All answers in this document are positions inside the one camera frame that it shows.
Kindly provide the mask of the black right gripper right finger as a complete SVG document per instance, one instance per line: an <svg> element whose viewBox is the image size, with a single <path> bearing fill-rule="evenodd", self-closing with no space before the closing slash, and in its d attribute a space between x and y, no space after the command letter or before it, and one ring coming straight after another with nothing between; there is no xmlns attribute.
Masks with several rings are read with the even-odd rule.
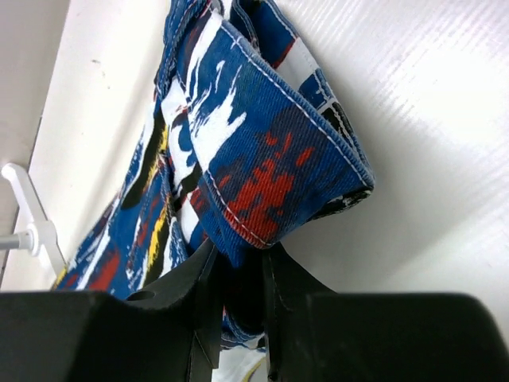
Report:
<svg viewBox="0 0 509 382"><path fill-rule="evenodd" d="M277 244L262 256L271 381L505 381L488 309L456 293L341 294Z"/></svg>

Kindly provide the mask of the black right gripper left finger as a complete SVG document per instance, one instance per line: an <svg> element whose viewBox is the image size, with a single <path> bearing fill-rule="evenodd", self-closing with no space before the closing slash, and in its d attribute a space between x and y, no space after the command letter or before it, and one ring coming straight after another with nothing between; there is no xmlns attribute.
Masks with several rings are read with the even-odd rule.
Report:
<svg viewBox="0 0 509 382"><path fill-rule="evenodd" d="M223 303L216 247L121 300L104 292L4 293L4 381L209 381Z"/></svg>

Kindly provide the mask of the blue patterned trousers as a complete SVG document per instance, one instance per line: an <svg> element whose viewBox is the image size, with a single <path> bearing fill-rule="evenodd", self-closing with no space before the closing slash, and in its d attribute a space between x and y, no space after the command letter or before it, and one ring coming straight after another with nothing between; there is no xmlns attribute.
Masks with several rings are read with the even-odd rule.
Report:
<svg viewBox="0 0 509 382"><path fill-rule="evenodd" d="M146 120L122 188L55 290L116 298L206 240L227 257L215 381L265 357L256 251L369 197L375 178L328 81L272 1L174 1Z"/></svg>

